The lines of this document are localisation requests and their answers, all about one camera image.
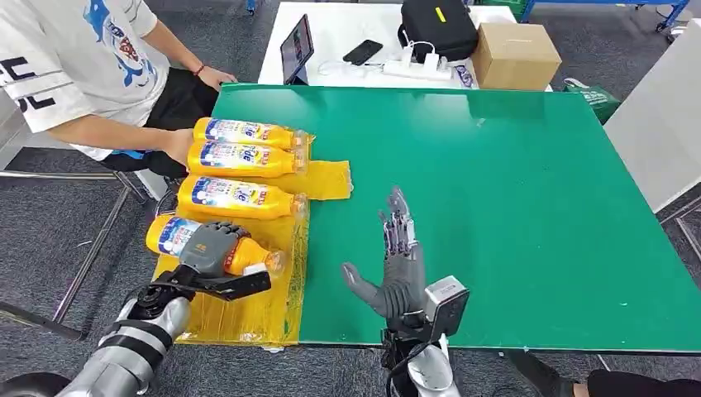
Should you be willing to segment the person's right hand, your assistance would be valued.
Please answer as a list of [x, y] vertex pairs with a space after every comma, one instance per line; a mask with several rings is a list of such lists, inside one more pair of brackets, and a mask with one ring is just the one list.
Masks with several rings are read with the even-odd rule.
[[178, 129], [166, 134], [166, 140], [161, 150], [171, 159], [188, 167], [188, 153], [192, 144], [193, 129]]

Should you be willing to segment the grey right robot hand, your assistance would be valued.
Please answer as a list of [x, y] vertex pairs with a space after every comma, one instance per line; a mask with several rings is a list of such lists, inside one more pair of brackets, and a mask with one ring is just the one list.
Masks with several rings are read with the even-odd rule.
[[402, 190], [392, 187], [388, 196], [389, 215], [379, 212], [383, 227], [383, 279], [379, 286], [370, 283], [354, 264], [341, 264], [346, 286], [379, 316], [399, 318], [422, 310], [426, 287], [422, 246]]

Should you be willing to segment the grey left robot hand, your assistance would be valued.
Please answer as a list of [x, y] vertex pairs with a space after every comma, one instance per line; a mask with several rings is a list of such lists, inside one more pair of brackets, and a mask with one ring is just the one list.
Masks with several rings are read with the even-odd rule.
[[227, 259], [236, 247], [251, 234], [230, 222], [209, 222], [200, 225], [179, 254], [179, 264], [206, 277], [223, 277]]

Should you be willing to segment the person's left hand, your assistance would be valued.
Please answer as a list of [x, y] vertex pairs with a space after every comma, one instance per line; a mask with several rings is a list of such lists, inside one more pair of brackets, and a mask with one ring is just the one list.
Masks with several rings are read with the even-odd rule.
[[214, 88], [217, 91], [221, 90], [223, 84], [237, 83], [237, 78], [218, 69], [203, 65], [199, 71], [195, 73], [207, 86]]

